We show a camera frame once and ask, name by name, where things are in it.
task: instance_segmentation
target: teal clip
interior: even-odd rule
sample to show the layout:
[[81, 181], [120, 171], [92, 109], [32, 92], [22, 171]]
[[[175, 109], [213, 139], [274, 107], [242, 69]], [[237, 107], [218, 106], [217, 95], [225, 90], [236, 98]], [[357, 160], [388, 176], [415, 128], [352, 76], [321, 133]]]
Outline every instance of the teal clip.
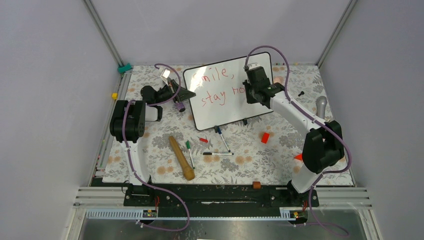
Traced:
[[123, 74], [132, 68], [131, 64], [127, 63], [125, 66], [118, 67], [118, 73]]

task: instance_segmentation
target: whiteboard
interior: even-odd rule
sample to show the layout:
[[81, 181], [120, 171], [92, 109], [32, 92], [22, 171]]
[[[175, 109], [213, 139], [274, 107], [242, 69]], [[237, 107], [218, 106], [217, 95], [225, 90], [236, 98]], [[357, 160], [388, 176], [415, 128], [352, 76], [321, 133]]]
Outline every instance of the whiteboard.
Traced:
[[[186, 69], [183, 73], [185, 86], [196, 93], [189, 99], [194, 125], [197, 130], [213, 128], [271, 113], [260, 103], [248, 104], [243, 82], [247, 79], [246, 57]], [[271, 57], [268, 52], [251, 55], [249, 64], [258, 63], [273, 81]]]

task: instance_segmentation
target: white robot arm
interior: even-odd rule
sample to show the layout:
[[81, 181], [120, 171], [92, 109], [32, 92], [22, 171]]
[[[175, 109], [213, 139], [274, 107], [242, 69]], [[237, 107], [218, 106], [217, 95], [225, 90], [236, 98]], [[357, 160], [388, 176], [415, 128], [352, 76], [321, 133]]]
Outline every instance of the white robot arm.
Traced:
[[[323, 129], [316, 122], [326, 125], [339, 137], [342, 129], [338, 122], [325, 122], [324, 119], [309, 112], [288, 93], [279, 83], [271, 84], [263, 67], [251, 64], [246, 70], [247, 80], [244, 81], [248, 104], [260, 103], [287, 119], [305, 138], [302, 158], [304, 165], [300, 172], [288, 183], [297, 193], [302, 194], [310, 189], [322, 171], [337, 163], [344, 157], [342, 144], [333, 135]], [[306, 117], [294, 105], [313, 117]]]

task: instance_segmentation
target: red block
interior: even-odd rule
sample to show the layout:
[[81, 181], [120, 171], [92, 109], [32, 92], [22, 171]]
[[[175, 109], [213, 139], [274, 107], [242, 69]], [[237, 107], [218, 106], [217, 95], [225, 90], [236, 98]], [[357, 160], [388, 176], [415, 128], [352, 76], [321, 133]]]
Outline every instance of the red block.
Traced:
[[268, 143], [268, 139], [270, 138], [270, 134], [269, 133], [267, 133], [267, 132], [264, 132], [263, 133], [263, 136], [262, 136], [262, 140], [261, 140], [261, 142], [262, 143], [264, 143], [264, 144], [267, 144]]
[[295, 156], [295, 157], [294, 157], [294, 159], [297, 159], [297, 160], [303, 161], [303, 159], [302, 159], [302, 153], [301, 153], [301, 154], [299, 154], [299, 155], [297, 155], [297, 156]]

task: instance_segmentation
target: metal floor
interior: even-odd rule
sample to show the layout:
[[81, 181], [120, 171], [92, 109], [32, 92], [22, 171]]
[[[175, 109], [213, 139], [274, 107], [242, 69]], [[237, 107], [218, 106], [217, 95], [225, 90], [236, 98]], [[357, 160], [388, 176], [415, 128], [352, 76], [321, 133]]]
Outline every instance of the metal floor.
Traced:
[[[338, 224], [346, 228], [350, 240], [365, 240], [361, 219], [355, 210], [316, 210], [321, 222]], [[309, 215], [309, 223], [315, 220]], [[155, 226], [165, 228], [182, 227], [180, 220], [156, 221]], [[294, 228], [286, 221], [210, 220], [190, 221], [187, 229], [180, 232], [165, 232], [140, 228], [134, 220], [85, 219], [79, 240], [338, 240], [321, 226], [298, 226]]]

